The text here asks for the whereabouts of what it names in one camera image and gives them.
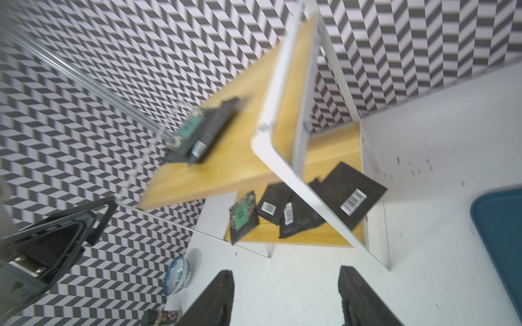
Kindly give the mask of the green floral tea bag top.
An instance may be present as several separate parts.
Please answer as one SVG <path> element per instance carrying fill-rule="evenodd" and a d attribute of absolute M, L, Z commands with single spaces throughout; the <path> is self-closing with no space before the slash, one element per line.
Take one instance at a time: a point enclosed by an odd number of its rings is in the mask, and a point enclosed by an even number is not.
<path fill-rule="evenodd" d="M 194 108 L 188 118 L 184 121 L 181 127 L 177 130 L 171 141 L 171 147 L 174 149 L 181 148 L 185 141 L 193 136 L 199 126 L 203 123 L 206 110 L 201 107 Z"/>

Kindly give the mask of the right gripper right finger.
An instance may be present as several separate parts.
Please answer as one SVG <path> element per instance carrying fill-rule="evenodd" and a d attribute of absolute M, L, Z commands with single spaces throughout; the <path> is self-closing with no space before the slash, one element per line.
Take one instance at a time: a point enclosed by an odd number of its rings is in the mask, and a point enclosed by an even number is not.
<path fill-rule="evenodd" d="M 353 266 L 338 277 L 344 325 L 403 325 Z"/>

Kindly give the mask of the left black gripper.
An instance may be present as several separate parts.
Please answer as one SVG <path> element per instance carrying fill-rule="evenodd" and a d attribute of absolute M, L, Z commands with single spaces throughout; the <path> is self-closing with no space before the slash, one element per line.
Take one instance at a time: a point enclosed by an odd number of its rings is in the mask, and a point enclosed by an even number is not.
<path fill-rule="evenodd" d="M 1 321 L 36 303 L 98 243 L 116 198 L 59 211 L 1 239 Z"/>

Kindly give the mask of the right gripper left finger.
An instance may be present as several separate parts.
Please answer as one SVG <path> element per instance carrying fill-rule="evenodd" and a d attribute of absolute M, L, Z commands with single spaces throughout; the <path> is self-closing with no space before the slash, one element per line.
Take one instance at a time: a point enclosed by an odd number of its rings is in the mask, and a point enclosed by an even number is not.
<path fill-rule="evenodd" d="M 235 282 L 231 270 L 222 270 L 205 288 L 176 326 L 227 326 L 231 324 Z"/>

